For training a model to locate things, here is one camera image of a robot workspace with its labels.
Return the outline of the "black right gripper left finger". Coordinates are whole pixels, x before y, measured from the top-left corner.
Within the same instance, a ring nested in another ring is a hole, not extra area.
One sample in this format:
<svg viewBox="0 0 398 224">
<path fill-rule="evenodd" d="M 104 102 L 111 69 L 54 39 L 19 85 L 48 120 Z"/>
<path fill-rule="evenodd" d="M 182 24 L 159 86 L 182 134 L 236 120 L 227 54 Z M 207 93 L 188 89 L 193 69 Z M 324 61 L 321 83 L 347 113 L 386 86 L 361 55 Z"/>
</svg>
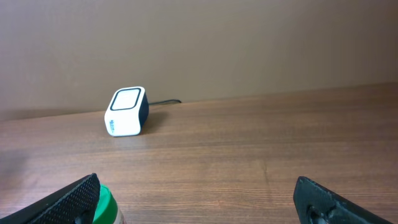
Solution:
<svg viewBox="0 0 398 224">
<path fill-rule="evenodd" d="M 92 173 L 1 218 L 1 224 L 92 224 L 99 199 L 100 181 Z"/>
</svg>

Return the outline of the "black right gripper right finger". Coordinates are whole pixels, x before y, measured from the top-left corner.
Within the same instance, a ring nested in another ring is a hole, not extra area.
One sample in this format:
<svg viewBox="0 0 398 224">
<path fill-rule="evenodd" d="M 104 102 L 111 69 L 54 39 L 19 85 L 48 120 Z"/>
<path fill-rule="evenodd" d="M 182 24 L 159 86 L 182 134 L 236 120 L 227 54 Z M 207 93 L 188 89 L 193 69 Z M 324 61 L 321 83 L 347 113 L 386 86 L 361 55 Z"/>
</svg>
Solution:
<svg viewBox="0 0 398 224">
<path fill-rule="evenodd" d="M 293 194 L 301 224 L 392 224 L 305 176 Z"/>
</svg>

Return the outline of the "green lid small jar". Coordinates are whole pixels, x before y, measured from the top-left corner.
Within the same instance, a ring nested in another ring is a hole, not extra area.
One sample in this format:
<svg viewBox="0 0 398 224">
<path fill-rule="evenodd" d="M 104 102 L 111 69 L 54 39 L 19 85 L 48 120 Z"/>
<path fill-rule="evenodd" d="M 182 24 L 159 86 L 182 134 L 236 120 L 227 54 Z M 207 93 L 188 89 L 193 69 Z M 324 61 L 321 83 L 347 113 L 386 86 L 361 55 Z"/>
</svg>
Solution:
<svg viewBox="0 0 398 224">
<path fill-rule="evenodd" d="M 101 184 L 93 224 L 126 224 L 123 213 L 110 189 L 103 184 Z"/>
</svg>

